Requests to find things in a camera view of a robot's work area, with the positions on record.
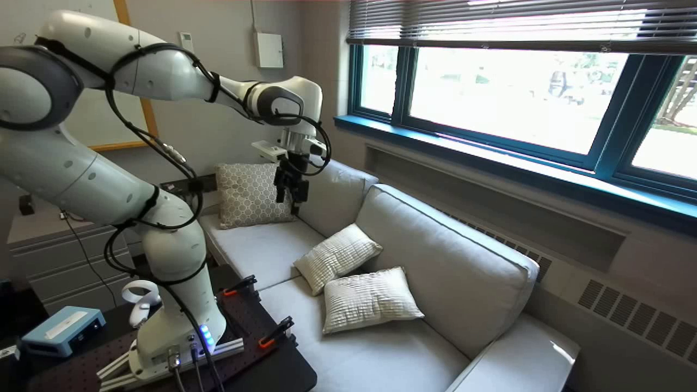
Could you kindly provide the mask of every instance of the wall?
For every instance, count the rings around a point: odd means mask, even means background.
[[[619,234],[624,241],[617,253],[612,253],[605,269],[596,269],[592,261],[589,263],[584,258],[551,258],[554,261],[528,311],[582,344],[577,390],[697,390],[696,332],[687,326],[688,344],[683,346],[687,353],[694,353],[694,357],[681,357],[669,351],[678,330],[684,325],[696,326],[697,322],[697,239],[621,217],[608,209],[549,197],[549,192],[542,190],[518,190],[505,176],[477,176],[466,166],[462,167],[466,175],[458,178],[443,176],[443,173],[458,173],[458,163],[448,163],[450,169],[434,169],[434,157],[409,150],[403,154],[409,159],[403,159],[401,154],[390,152],[394,141],[379,141],[389,149],[368,149],[375,145],[375,141],[355,130],[339,128],[332,123],[332,116],[344,114],[346,106],[346,5],[346,0],[317,0],[303,5],[303,20],[308,20],[303,31],[308,64],[303,73],[320,80],[324,92],[330,92],[324,124],[333,138],[335,157],[358,167],[368,167],[382,175],[384,180],[394,183],[424,200],[439,200],[445,209],[451,206],[448,209],[451,215],[480,209],[480,204],[474,204],[476,200],[469,199],[469,192],[476,190],[477,200],[483,203],[486,192],[490,192],[497,200],[517,199],[517,203],[544,204],[551,213]],[[480,211],[481,221],[500,217],[488,215],[486,209]],[[661,339],[661,344],[656,344],[648,337],[651,334],[632,334],[627,332],[627,322],[619,325],[602,318],[598,313],[602,300],[598,300],[596,309],[584,309],[577,300],[589,282],[608,285],[608,298],[612,298],[610,294],[617,290],[619,298],[636,298],[638,303],[651,306],[656,313],[665,311],[669,318],[675,318],[671,330],[665,332],[669,337],[654,335]],[[648,332],[661,325],[658,315],[651,320]]]
[[[194,37],[194,53],[209,70],[235,80],[281,80],[298,75],[301,54],[301,13],[293,0],[255,0],[258,31],[280,32],[285,44],[285,70],[261,73],[255,67],[250,46],[253,7],[250,0],[130,0],[132,22],[167,42],[176,44],[176,32],[185,31]],[[250,149],[255,139],[273,139],[280,130],[260,127],[241,117],[234,108],[206,102],[154,102],[159,138],[172,144],[188,162],[208,175],[220,162],[260,162]],[[137,176],[161,183],[182,178],[154,150],[109,152],[111,162],[136,173]],[[0,236],[8,238],[10,222],[18,211],[18,194],[22,190],[0,183]],[[8,263],[8,246],[0,245],[0,278],[12,277]]]

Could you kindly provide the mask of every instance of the white pillow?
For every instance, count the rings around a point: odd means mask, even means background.
[[[305,253],[296,269],[310,291],[320,294],[328,282],[344,277],[382,250],[359,227],[352,225]]]
[[[424,318],[401,269],[330,282],[322,334]]]
[[[277,203],[275,163],[220,163],[220,228],[293,221],[291,203]]]

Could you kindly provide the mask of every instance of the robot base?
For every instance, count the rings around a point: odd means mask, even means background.
[[[245,351],[245,339],[229,339],[225,344],[219,344],[211,351],[211,359],[219,361],[222,357],[231,357],[235,353]],[[159,361],[158,365],[143,368],[139,357],[137,357],[137,343],[132,344],[132,348],[114,359],[109,365],[100,368],[97,377],[100,379],[100,392],[109,390],[134,390],[143,387],[168,377],[174,377],[174,372],[185,372],[193,370],[196,364],[208,364],[204,356],[198,356],[193,361],[193,353],[174,353],[171,361]]]

